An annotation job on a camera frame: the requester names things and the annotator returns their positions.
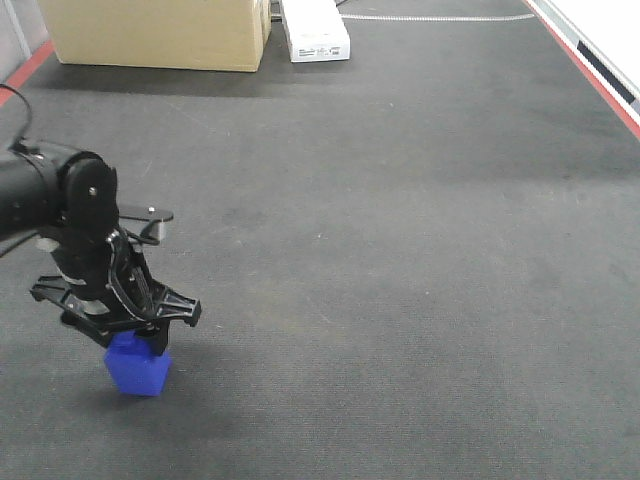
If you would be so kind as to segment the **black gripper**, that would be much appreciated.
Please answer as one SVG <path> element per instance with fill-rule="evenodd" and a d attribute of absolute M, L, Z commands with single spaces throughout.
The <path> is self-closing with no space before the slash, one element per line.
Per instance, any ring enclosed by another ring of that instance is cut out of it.
<path fill-rule="evenodd" d="M 194 327 L 201 315 L 198 300 L 155 280 L 143 254 L 145 245 L 163 239 L 160 227 L 138 233 L 117 227 L 104 240 L 74 253 L 54 228 L 39 230 L 39 248 L 52 255 L 58 273 L 42 276 L 30 293 L 62 310 L 61 320 L 102 348 L 111 334 L 138 331 L 155 356 L 164 354 L 172 321 Z"/>

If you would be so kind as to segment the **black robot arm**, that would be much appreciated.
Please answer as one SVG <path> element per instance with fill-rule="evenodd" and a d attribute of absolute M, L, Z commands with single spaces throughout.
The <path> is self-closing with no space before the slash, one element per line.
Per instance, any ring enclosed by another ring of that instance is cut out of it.
<path fill-rule="evenodd" d="M 131 332 L 160 356 L 171 322 L 197 325 L 198 300 L 155 280 L 143 254 L 164 236 L 170 211 L 120 205 L 114 168 L 98 154 L 42 142 L 1 157 L 1 237 L 32 230 L 57 274 L 30 290 L 61 310 L 61 322 L 108 347 Z"/>

